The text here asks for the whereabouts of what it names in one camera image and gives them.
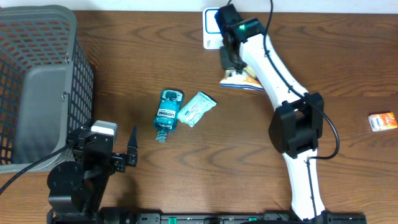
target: product label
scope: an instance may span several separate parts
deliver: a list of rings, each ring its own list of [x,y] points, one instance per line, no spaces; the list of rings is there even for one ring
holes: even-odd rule
[[[191,107],[189,107],[187,112],[184,114],[187,117],[187,120],[191,120],[198,113],[197,111],[198,107],[199,107],[198,102],[194,103]]]
[[[173,110],[168,110],[168,109],[159,109],[157,111],[158,116],[165,116],[168,118],[174,118],[175,117],[175,111]]]

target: wood grain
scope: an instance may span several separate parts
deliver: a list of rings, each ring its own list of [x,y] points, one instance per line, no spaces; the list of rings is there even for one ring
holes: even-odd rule
[[[267,129],[263,93],[220,88],[219,52],[202,47],[195,12],[75,12],[78,39],[95,73],[95,119],[118,123],[114,151],[124,152],[138,125],[139,162],[110,178],[102,206],[165,213],[288,210],[286,164]],[[265,22],[267,14],[245,13]],[[398,219],[397,130],[373,133],[367,116],[398,114],[395,15],[275,14],[270,36],[294,77],[319,91],[341,136],[341,152],[318,161],[320,191],[333,212],[363,212],[368,223]],[[217,106],[194,128],[179,124],[165,144],[152,122],[160,92],[196,92]],[[320,154],[334,148],[327,124]],[[48,173],[26,174],[0,198],[0,223],[44,223]],[[12,174],[0,175],[5,183]]]

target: white wall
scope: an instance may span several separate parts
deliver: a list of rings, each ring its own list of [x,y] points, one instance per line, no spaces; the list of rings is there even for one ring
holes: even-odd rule
[[[59,4],[72,10],[202,11],[228,0],[0,0],[0,7]],[[269,0],[233,0],[238,11],[269,11]],[[398,0],[274,0],[275,12],[398,13]]]

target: gray plastic basket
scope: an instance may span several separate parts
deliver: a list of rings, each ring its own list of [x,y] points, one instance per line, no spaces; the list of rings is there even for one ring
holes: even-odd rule
[[[93,72],[76,27],[62,6],[0,9],[0,173],[60,149],[91,118]],[[71,159],[67,150],[31,171]]]

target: blue bottle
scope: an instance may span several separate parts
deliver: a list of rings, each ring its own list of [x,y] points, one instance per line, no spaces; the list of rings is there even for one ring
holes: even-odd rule
[[[177,115],[180,111],[184,95],[176,90],[163,90],[160,105],[154,119],[154,126],[158,130],[156,140],[165,142],[169,131],[177,127]]]

